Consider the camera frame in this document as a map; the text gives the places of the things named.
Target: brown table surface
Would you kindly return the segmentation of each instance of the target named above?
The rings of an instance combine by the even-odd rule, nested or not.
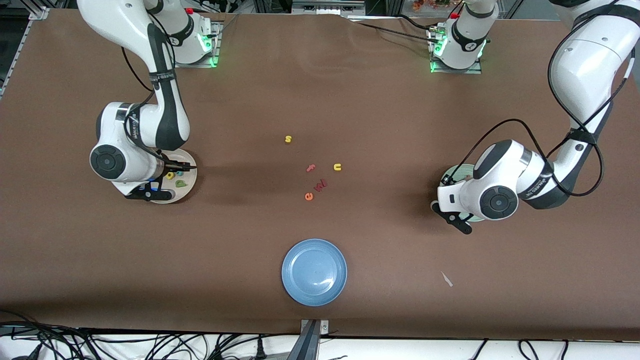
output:
[[[0,306],[82,327],[296,332],[328,318],[340,335],[638,340],[634,85],[602,134],[607,172],[593,195],[547,211],[523,203],[470,236],[429,209],[444,170],[499,121],[525,120],[544,149],[562,139],[568,118],[545,75],[565,33],[499,20],[483,74],[464,76],[430,73],[420,40],[338,16],[242,15],[218,68],[177,71],[199,178],[188,200],[160,206],[92,172],[98,113],[146,92],[116,45],[53,10],[0,102]],[[474,161],[504,138],[531,146],[510,124]],[[590,159],[577,189],[596,171]],[[320,178],[327,188],[305,201]],[[286,252],[307,238],[348,263],[327,306],[282,286]]]

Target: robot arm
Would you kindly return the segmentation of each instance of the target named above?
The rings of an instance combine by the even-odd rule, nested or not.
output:
[[[175,51],[175,62],[192,64],[211,52],[203,40],[211,34],[211,20],[182,8],[180,0],[144,0],[147,12],[164,26]]]
[[[499,12],[497,0],[466,0],[462,7],[460,17],[442,24],[447,36],[433,53],[444,65],[456,70],[471,67],[480,57]]]
[[[574,20],[603,5],[608,3],[590,1],[562,11]],[[638,0],[621,0],[616,5],[626,6],[625,11],[632,13],[640,10]],[[471,213],[487,220],[501,220],[516,211],[518,199],[536,209],[562,205],[569,195],[558,187],[552,174],[564,189],[573,190],[611,112],[611,103],[603,105],[611,96],[614,75],[639,37],[639,25],[620,15],[596,16],[574,32],[553,58],[550,79],[557,98],[575,119],[585,123],[592,118],[584,124],[587,131],[572,118],[568,140],[559,148],[553,163],[545,163],[537,152],[514,140],[491,145],[474,166],[472,179],[438,187],[438,209],[434,210],[448,222],[465,227],[464,221],[450,217]]]
[[[172,151],[189,138],[189,120],[182,107],[171,48],[163,31],[147,15],[145,3],[150,2],[78,0],[81,15],[91,28],[145,62],[157,99],[157,105],[112,102],[97,119],[98,144],[90,164],[124,195],[164,175],[167,161],[144,151],[142,145]]]

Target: blue plate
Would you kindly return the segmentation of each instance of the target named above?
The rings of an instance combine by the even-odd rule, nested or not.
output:
[[[282,283],[300,304],[327,305],[347,283],[347,262],[334,244],[307,239],[292,247],[284,258]]]

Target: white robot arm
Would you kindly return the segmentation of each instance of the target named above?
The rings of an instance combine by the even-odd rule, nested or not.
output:
[[[460,17],[442,24],[446,36],[433,53],[455,70],[471,67],[480,57],[499,12],[497,0],[466,0],[462,7]]]
[[[167,22],[169,27],[173,23],[187,24],[187,14],[182,8],[176,9],[176,3],[179,4],[168,0],[78,0],[81,15],[91,28],[145,62],[154,87],[157,105],[147,104],[151,95],[142,104],[112,102],[96,123],[98,144],[92,149],[90,165],[130,199],[170,200],[170,192],[147,188],[141,195],[139,188],[161,179],[170,170],[193,168],[147,149],[173,151],[189,138],[189,120],[180,99],[172,49],[163,30],[147,13],[150,9],[159,18],[171,19]],[[159,4],[164,4],[164,11],[158,10]]]
[[[514,140],[503,140],[480,156],[472,179],[444,181],[432,208],[464,233],[471,228],[460,213],[502,220],[516,211],[518,199],[536,209],[562,205],[607,121],[614,75],[640,37],[640,1],[569,2],[573,6],[553,1],[575,31],[554,54],[549,78],[558,101],[572,115],[570,132],[553,163]]]

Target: metal mounting plate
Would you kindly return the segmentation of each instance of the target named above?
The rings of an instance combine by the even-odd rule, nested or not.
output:
[[[305,325],[309,322],[309,320],[302,320],[300,324],[300,332],[304,330]],[[329,320],[320,320],[320,335],[327,335],[329,333]]]

